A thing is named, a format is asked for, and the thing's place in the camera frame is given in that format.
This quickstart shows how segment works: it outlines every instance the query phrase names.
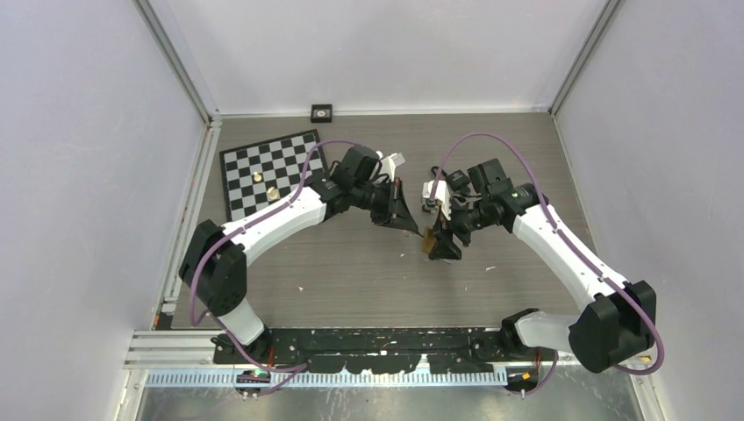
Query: checkerboard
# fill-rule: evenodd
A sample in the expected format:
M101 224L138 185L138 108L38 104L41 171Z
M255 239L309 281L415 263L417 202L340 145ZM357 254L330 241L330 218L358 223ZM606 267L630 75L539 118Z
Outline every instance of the checkerboard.
M227 220L245 218L275 202L268 199L272 187L279 191L280 198L291 193L300 183L307 152L319 141L318 131L312 130L220 153ZM327 169L323 151L316 150L309 172ZM254 173L261 175L259 182L254 180Z

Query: metal frame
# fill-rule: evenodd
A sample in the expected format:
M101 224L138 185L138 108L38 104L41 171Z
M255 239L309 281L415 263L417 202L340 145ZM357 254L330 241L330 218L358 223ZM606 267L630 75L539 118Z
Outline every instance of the metal frame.
M211 114L207 110L207 107L204 105L203 98L199 95L197 87L191 80L189 72L183 65L183 61L179 57L178 52L175 50L170 37L166 33L162 22L158 19L153 6L150 4L150 1L132 0L132 2L137 7L139 14L142 16L142 20L144 20L145 24L147 24L147 28L153 34L155 43L158 45L163 55L165 56L168 65L175 74L175 78L178 79L178 82L183 87L183 90L186 92L189 100L199 113L199 117L201 117L205 123L209 123L211 121Z
M582 49L581 51L579 51L576 60L574 60L574 64L571 66L569 74L566 75L566 79L563 81L561 88L558 89L558 95L555 96L553 105L551 105L548 111L550 112L551 116L558 115L561 107L566 102L566 99L569 97L571 90L574 88L579 75L582 73L583 68L586 66L586 63L591 58L591 55L597 49L597 45L599 45L599 42L602 40L605 31L612 23L612 20L615 18L619 7L624 2L625 0L607 0L606 3L604 3L604 7L599 13L597 21L594 23L594 26L589 32L589 37L586 39L586 41L584 41Z
M212 159L215 155L222 118L245 118L245 117L287 117L288 115L251 115L251 116L220 116L216 107L213 113L210 113L205 106L202 96L199 95L197 86L193 82L189 71L183 64L182 57L176 51L171 38L167 34L166 28L158 19L156 10L151 3L156 0L132 0L137 6L139 13L142 15L148 28L153 34L155 42L162 50L163 55L168 61L169 66L173 69L176 78L182 85L184 91L189 96L194 108L199 113L204 122L209 123L209 129L204 137L197 159L193 167L193 182L191 183L186 204L183 209L182 221L179 225L174 244L171 248L170 262L168 264L168 273L163 282L163 288L159 297L160 310L163 313L169 313L175 310L175 300L181 288L181 281L177 277L178 264L183 255L184 249L190 240L191 233L197 222L198 209L201 206L204 196L206 181L210 172ZM589 38L584 43L581 52L569 71L558 96L549 110L519 110L525 111L549 111L555 116L571 89L576 83L577 77L583 70L587 60L597 47L606 28L611 23L613 16L619 9L623 0L608 0L592 28ZM201 88L206 89L204 83L199 84ZM494 110L431 110L431 111L360 111L360 112L337 112L341 115L383 115L383 114L442 114L442 113L473 113L473 112L495 112ZM241 364L234 366L215 366L211 362L214 353L214 344L210 339L221 331L215 330L187 330L187 331L143 331L135 332L132 336L132 343L125 358L123 366L124 376L122 381L121 395L118 399L118 407L113 419L117 421L133 421L137 417L137 412L142 399L145 381L149 369L154 368L195 368L204 370L213 370L215 367L220 368L253 368L251 364ZM560 353L559 365L577 366L580 365L578 360L570 353ZM640 357L633 359L634 365L647 365L648 360ZM543 366L549 365L550 362L543 362ZM503 362L496 363L500 367L520 367L524 362ZM633 387L639 399L639 403L646 419L665 419L664 412L659 404L654 392L653 378L640 378L632 376Z
M178 278L178 267L186 251L186 246L191 240L194 228L197 226L198 210L202 206L204 190L206 189L211 163L217 148L221 126L222 117L217 114L212 118L210 127L204 136L204 141L197 153L197 159L194 162L191 185L186 196L186 204L183 208L181 223L178 226L178 231L176 232L175 240L170 250L168 272L166 273L163 288L158 297L158 306L161 313L172 314L175 311L175 302L178 300L178 293L181 291L182 283L181 279Z

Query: white enclosure wall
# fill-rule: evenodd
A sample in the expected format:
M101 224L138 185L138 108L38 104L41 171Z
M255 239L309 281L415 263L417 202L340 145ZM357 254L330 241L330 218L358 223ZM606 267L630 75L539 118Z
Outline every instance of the white enclosure wall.
M204 126L130 0L0 18L2 420L113 414Z
M741 419L744 4L628 0L559 116L598 251L658 295L669 419Z
M604 0L152 0L222 114L546 110Z

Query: wooden table surface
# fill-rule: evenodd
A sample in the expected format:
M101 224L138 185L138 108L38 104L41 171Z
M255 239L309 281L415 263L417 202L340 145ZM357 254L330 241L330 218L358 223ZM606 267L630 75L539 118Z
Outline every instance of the wooden table surface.
M472 114L336 117L311 125L308 118L228 118L218 150L317 128L322 140L351 139L375 150L402 153L397 170L411 213L423 231L433 215L420 209L423 182L446 150L469 132L505 136L528 159L563 221L587 242L586 223L569 167L548 114ZM325 149L330 165L347 147ZM467 140L445 166L467 170L499 158L515 185L528 178L508 149L488 138ZM199 220L225 222L219 159L212 164ZM352 209L297 233L248 268L248 299L275 327L499 326L528 307L577 314L561 282L527 246L504 228L473 234L454 264L429 261L419 237L374 226ZM188 289L181 291L174 328L189 326ZM200 327L215 327L205 320Z

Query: cable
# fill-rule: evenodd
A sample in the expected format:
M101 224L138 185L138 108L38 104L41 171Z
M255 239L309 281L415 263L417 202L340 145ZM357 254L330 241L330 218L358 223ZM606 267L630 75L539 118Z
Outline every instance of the cable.
M290 206L290 204L292 204L295 200L297 200L297 198L300 196L300 192L302 192L302 190L304 188L304 181L305 181L305 178L307 177L307 171L308 171L308 167L310 165L310 158L312 157L312 154L319 147L325 146L325 145L330 145L332 143L345 143L345 144L352 145L352 146L359 146L359 144L354 143L354 142L351 142L351 141L348 141L348 140L329 140L327 142L316 143L315 145L313 145L310 148L310 150L307 152L307 156L304 159L303 169L302 169L302 172L301 172L301 175L300 175L299 186L297 186L297 189L295 190L295 194L292 195L292 197L290 197L290 200L287 201L287 202L282 203L281 205L275 207L274 209L268 211L267 213L264 213L263 215L260 215L259 217L248 221L242 227L237 228L235 231L230 232L229 234L225 235L223 238L219 239L214 244L214 246L210 247L209 250L207 250L207 252L204 254L204 256L202 256L202 259L199 261L199 264L197 265L197 269L194 271L194 275L192 277L191 286L190 286L190 293L189 293L189 307L190 307L190 309L189 309L189 320L190 320L192 326L196 327L199 324L201 324L202 323L202 320L204 320L204 316L206 316L206 314L208 312L207 310L205 310L201 314L201 316L199 316L199 318L195 318L195 316L194 316L194 307L195 307L195 304L197 302L197 286L199 284L199 279L201 278L202 272L204 271L204 266L206 266L206 263L207 263L207 261L209 261L210 257L215 252L217 252L217 250L222 245L224 245L225 243L227 243L231 239L234 239L238 235L240 235L243 232L247 231L252 226L257 225L257 224L259 224L259 223L261 223L261 222L263 222L263 221L265 221L265 220L273 217L274 215L276 215L277 213L279 213L281 211L284 211L285 209L287 209Z
M466 139L474 138L476 136L485 136L489 137L495 140L498 140L501 142L504 146L509 148L511 153L514 154L514 156L517 157L519 162L522 164L522 167L525 168L525 171L527 172L527 175L530 177L530 181L532 181L534 187L535 187L535 193L537 194L538 200L540 200L540 207L542 208L543 212L545 213L547 220L549 221L550 225L553 227L555 232L558 234L561 239L563 239L563 242L566 243L566 246L568 246L571 251L573 251L576 254L576 257L578 257L584 264L586 264L592 272L594 272L602 281L606 282L607 285L610 286L615 292L618 293L626 302L635 310L636 313L638 313L638 316L641 320L643 320L643 323L646 325L648 330L651 333L651 336L654 338L654 342L656 342L656 361L654 361L654 364L651 367L644 368L642 370L635 370L628 367L623 366L616 366L618 370L623 371L625 373L631 374L631 375L650 375L652 373L655 373L663 364L664 358L665 358L665 350L664 350L664 343L662 342L662 336L659 333L659 331L656 329L656 326L654 325L654 322L651 320L651 318L646 314L646 312L620 287L617 283L615 283L612 279L609 277L604 277L602 274L602 270L598 268L596 265L594 265L591 260L587 256L585 256L581 250L574 244L570 239L569 236L566 235L563 230L558 228L558 224L555 222L555 218L553 218L553 214L550 213L550 211L547 208L547 203L545 202L545 197L542 194L542 188L540 187L540 182L538 182L537 177L535 176L532 168L527 164L527 161L525 160L525 157L517 150L517 148L510 143L508 140L488 132L475 132L466 134L465 136L461 137L459 140L457 140L450 148L447 150L447 153L445 153L444 157L442 158L441 163L439 164L439 167L437 168L437 174L434 176L434 183L432 186L432 194L429 196L430 199L434 199L434 195L437 191L437 184L440 181L440 178L442 176L442 169L444 168L444 164L447 163L447 159L449 158L449 155L452 154L454 149L458 147L463 141Z
M223 238L221 238L220 240L218 240L214 244L214 246L210 247L209 250L207 250L207 252L204 254L204 256L202 256L202 259L199 261L199 263L197 265L197 268L194 271L194 275L192 277L191 285L190 285L190 293L189 293L189 319L190 319L190 322L191 322L191 325L192 326L196 327L200 323L202 323L202 320L204 320L204 317L209 313L209 311L205 310L204 312L202 312L202 314L199 316L199 318L195 318L194 317L194 307L195 307L196 300L197 300L197 290L198 290L197 287L198 287L198 284L199 284L199 280L201 279L202 272L204 271L204 266L206 266L206 263L207 263L207 261L209 261L210 257L215 252L217 252L217 250L222 245L224 245L225 243L227 243L231 239L234 239L238 235L240 235L243 232L247 231L252 226L257 225L257 224L259 224L259 223L261 223L261 222L263 222L263 221L265 221L265 220L273 217L277 213L279 213L279 212L287 209L295 200L297 200L297 198L300 196L300 193L302 192L302 190L304 188L304 182L305 182L305 178L307 177L308 167L310 165L310 159L312 157L312 154L319 147L325 146L325 145L329 145L329 144L332 144L332 143L345 143L345 144L352 145L352 146L358 146L357 143L354 143L354 142L351 142L351 141L348 141L348 140L329 140L327 142L316 143L315 145L313 145L310 148L310 150L307 152L307 156L305 157L305 160L304 160L304 163L303 163L303 169L302 169L302 172L301 172L301 175L300 175L299 186L297 186L297 189L295 190L294 195L292 195L292 197L290 197L290 200L288 200L287 202L282 203L281 205L279 205L276 208L268 211L267 213L265 213L263 215L260 215L259 217L255 218L255 219L252 219L252 220L248 221L242 227L237 228L235 231L230 232L229 234L225 235ZM254 364L256 367L260 368L261 370L265 370L265 371L269 371L269 372L274 372L274 373L295 373L296 374L296 373L299 373L299 372L305 370L305 368L307 367L306 364L300 364L299 366L295 366L295 367L283 367L283 368L263 366L260 362L254 360L253 358L251 358L250 355L248 355L248 353L246 353L246 350L243 349L243 345L240 343L240 341L238 341L238 339L235 338L235 335L233 335L233 333L230 332L229 329L227 329L227 327L222 323L222 321L219 320L219 318L216 318L215 317L214 320L217 322L217 324L220 326L220 328L222 328L225 331L225 333L227 334L227 337L230 338L230 340L232 341L232 344L235 346L235 349L238 350L238 352L240 353L240 355L242 355L243 358L245 358L248 362L250 362L251 364ZM288 382L292 377L294 377L294 375L290 376L285 382ZM285 382L282 382L282 383L277 384L275 386L275 388L278 389L278 387L281 387L281 385L284 384ZM272 388L270 390L271 390L270 392L268 390L266 392L272 393L274 391L274 388ZM267 395L268 393L261 392L261 396Z
M535 386L534 389L529 390L527 392L514 393L510 391L510 393L512 395L517 395L517 396L530 396L536 393L538 390L542 389L543 386L545 386L545 383L547 383L547 381L550 380L551 377L553 377L553 373L555 373L555 369L557 367L558 367L558 351L554 350L553 351L553 365L550 366L550 370L547 372L547 375L545 375L545 378L542 379L542 382L537 383L537 386ZM538 366L538 375L540 375L540 366Z

